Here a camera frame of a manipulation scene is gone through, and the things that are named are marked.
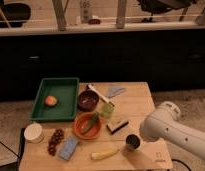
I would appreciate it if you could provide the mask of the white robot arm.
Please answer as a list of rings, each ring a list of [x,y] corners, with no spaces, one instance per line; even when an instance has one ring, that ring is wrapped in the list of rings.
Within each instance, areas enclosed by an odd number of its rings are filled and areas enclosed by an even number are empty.
[[[163,138],[205,161],[205,132],[180,124],[180,117],[179,107],[164,101],[141,122],[140,136],[147,142]]]

